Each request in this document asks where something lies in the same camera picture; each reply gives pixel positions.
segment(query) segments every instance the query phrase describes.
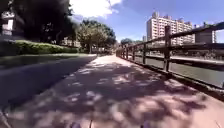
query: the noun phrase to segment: high-rise building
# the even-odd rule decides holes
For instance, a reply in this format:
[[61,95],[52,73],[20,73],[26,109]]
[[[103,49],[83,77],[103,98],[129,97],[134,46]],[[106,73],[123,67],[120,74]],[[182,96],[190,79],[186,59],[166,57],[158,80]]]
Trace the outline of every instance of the high-rise building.
[[147,41],[146,36],[143,36],[143,37],[142,37],[142,41],[143,41],[143,42],[146,42],[146,41]]
[[216,43],[216,31],[204,31],[204,32],[200,32],[195,34],[195,43]]
[[[147,40],[165,36],[165,26],[167,25],[171,26],[172,34],[191,30],[193,28],[191,22],[184,22],[182,18],[172,20],[171,16],[166,15],[161,17],[158,12],[154,12],[152,17],[147,21]],[[186,42],[193,43],[194,35],[172,39],[172,44],[183,44]]]

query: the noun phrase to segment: green hedge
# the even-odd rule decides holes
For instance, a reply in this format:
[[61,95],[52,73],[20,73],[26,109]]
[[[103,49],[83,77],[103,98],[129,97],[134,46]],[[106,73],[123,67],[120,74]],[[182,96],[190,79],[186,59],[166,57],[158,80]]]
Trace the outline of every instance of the green hedge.
[[19,40],[15,42],[0,42],[0,55],[22,54],[53,54],[53,53],[77,53],[77,48],[69,48],[48,43],[35,43]]

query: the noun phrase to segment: sidewalk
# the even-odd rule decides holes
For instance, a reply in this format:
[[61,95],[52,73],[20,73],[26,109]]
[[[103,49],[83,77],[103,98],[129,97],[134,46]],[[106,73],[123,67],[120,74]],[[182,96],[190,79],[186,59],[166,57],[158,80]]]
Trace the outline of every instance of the sidewalk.
[[224,128],[224,103],[115,56],[97,58],[9,114],[13,128]]

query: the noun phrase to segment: blue sky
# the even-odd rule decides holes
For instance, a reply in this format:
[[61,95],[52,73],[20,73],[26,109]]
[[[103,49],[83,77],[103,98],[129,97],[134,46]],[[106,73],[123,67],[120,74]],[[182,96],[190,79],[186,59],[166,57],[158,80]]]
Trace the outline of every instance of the blue sky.
[[[112,27],[117,40],[141,40],[146,35],[146,22],[152,12],[183,18],[193,24],[204,21],[224,21],[223,0],[70,0],[74,19],[96,19]],[[224,42],[224,32],[218,32],[218,41]]]

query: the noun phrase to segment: cloud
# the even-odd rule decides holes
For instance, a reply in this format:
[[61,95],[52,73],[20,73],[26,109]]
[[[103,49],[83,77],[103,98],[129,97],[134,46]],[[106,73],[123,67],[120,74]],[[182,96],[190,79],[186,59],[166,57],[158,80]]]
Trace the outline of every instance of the cloud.
[[113,9],[113,6],[121,2],[122,0],[70,0],[74,14],[85,18],[106,18],[112,13],[118,13],[118,10]]

